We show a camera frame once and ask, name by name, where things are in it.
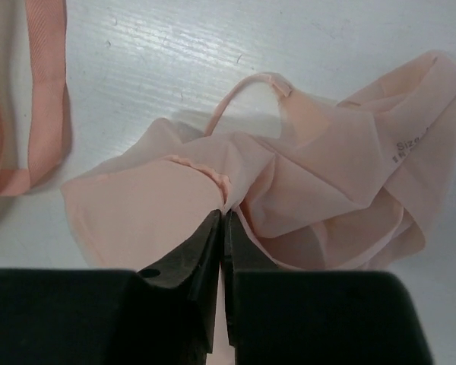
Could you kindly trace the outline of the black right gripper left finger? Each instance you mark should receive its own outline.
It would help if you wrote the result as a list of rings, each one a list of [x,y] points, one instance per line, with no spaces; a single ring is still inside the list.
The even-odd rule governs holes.
[[[0,268],[0,364],[203,364],[221,214],[140,271]]]

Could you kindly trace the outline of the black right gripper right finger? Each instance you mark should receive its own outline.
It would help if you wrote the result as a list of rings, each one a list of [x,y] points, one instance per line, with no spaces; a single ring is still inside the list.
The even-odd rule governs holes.
[[[384,271],[291,271],[224,219],[222,269],[237,364],[431,364],[410,294]]]

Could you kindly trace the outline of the peach pink bra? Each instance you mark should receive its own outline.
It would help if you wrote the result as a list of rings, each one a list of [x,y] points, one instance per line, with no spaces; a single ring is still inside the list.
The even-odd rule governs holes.
[[[212,212],[291,271],[384,271],[426,244],[456,157],[456,61],[426,52],[331,106],[274,73],[241,80],[203,135],[154,121],[62,186],[89,260],[140,271]]]

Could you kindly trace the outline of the pink mesh laundry bag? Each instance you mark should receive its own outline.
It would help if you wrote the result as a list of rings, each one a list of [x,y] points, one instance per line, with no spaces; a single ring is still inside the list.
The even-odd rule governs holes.
[[[71,147],[64,1],[0,1],[0,197],[50,179]]]

